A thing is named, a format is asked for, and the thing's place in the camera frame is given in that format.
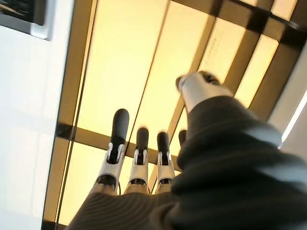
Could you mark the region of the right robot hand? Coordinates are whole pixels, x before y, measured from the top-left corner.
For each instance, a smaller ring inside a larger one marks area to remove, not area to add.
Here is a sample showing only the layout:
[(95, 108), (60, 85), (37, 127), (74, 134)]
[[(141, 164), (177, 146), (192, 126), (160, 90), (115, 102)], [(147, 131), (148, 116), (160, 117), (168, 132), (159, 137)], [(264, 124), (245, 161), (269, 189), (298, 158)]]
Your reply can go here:
[(208, 72), (181, 76), (176, 85), (188, 130), (171, 190), (114, 196), (95, 185), (68, 229), (306, 229), (307, 165), (280, 151), (280, 133)]

